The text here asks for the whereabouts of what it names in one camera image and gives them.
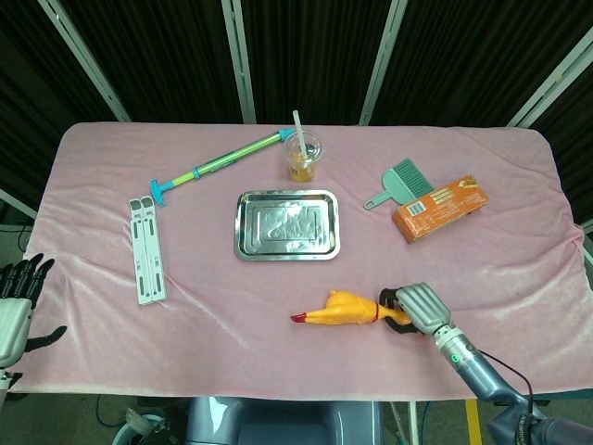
pink cloth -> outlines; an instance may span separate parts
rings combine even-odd
[[[549,145],[512,128],[311,127],[325,143],[314,181],[287,177],[281,147],[167,192],[158,229],[169,299],[136,298],[128,200],[275,126],[78,124],[65,135],[27,257],[56,265],[32,335],[66,324],[15,366],[20,391],[287,400],[440,400],[470,391],[433,340],[385,323],[294,324],[330,289],[377,298],[426,282],[479,348],[528,375],[535,391],[593,387],[593,299]],[[408,245],[382,191],[412,159],[436,187],[472,173],[490,202]],[[342,250],[323,262],[246,262],[233,253],[247,190],[319,188],[338,199]],[[501,371],[520,390],[524,384]]]

gray floor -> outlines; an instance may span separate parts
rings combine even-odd
[[[19,234],[0,233],[0,266],[17,262],[22,253],[17,247]],[[27,236],[21,238],[24,246]],[[0,414],[1,445],[79,445],[110,444],[117,429],[104,428],[95,419],[95,396],[69,394],[31,394],[23,400],[8,401]],[[101,401],[101,416],[106,422],[123,419],[126,407],[137,407],[135,397],[105,396]],[[406,403],[397,404],[406,432],[408,412]],[[424,403],[418,405],[422,419]],[[502,408],[489,404],[478,405],[485,445],[494,444],[487,435],[486,421]],[[545,412],[549,416],[571,419],[593,426],[593,400],[556,400]],[[396,431],[391,410],[385,406],[386,441],[395,445]],[[425,445],[459,445],[469,443],[465,405],[461,400],[431,403],[424,426]]]

red beak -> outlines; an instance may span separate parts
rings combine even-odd
[[[307,319],[307,314],[305,312],[300,313],[299,315],[291,315],[291,320],[295,323],[305,323]]]

black cable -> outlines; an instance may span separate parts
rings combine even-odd
[[[20,233],[19,233],[19,239],[17,240],[17,244],[19,245],[19,250],[20,250],[22,253],[25,253],[25,249],[24,249],[24,248],[22,248],[22,247],[20,246],[20,238],[22,237],[22,234],[24,234],[24,233],[25,233],[25,227],[27,227],[27,225],[23,225],[23,226],[22,226],[22,229],[20,229]]]
[[[107,422],[103,422],[103,420],[101,420],[101,417],[99,416],[99,402],[100,401],[101,401],[101,394],[96,396],[96,403],[95,403],[95,417],[96,417],[96,421],[99,423],[99,425],[104,426],[105,428],[119,428],[121,426],[126,425],[125,421],[119,422],[118,424],[108,424]]]
[[[3,234],[17,234],[21,230],[22,229],[17,229],[17,230],[4,230],[4,229],[0,229],[0,233],[3,233]]]
[[[430,401],[426,402],[426,406],[424,406],[423,420],[420,422],[420,445],[424,445],[424,423],[426,421],[426,414],[428,413],[429,407]]]
[[[32,230],[25,230],[27,227],[29,227],[27,224],[23,224],[22,228],[20,228],[18,230],[0,229],[0,233],[2,233],[2,234],[19,234],[19,239],[17,240],[17,244],[19,245],[19,250],[22,253],[25,253],[25,249],[20,246],[20,240],[21,240],[23,234],[29,234],[30,232],[32,232]]]
[[[533,415],[533,413],[534,413],[534,390],[531,387],[531,383],[529,382],[529,380],[527,379],[527,377],[525,377],[523,374],[521,374],[516,369],[511,368],[510,366],[508,366],[502,360],[497,359],[496,357],[488,354],[487,352],[483,352],[482,350],[480,350],[480,352],[482,352],[482,354],[485,355],[487,358],[489,358],[491,360],[494,360],[498,364],[501,364],[502,366],[504,366],[505,368],[507,368],[509,371],[513,371],[515,374],[517,374],[520,378],[522,378],[524,380],[524,382],[527,384],[527,387],[529,388],[529,404],[528,404],[528,410],[529,410],[529,413]]]

green dustpan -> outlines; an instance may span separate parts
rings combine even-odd
[[[370,210],[388,199],[393,199],[399,205],[403,205],[435,190],[409,159],[404,159],[383,173],[383,187],[385,188],[384,192],[363,204],[366,210]]]

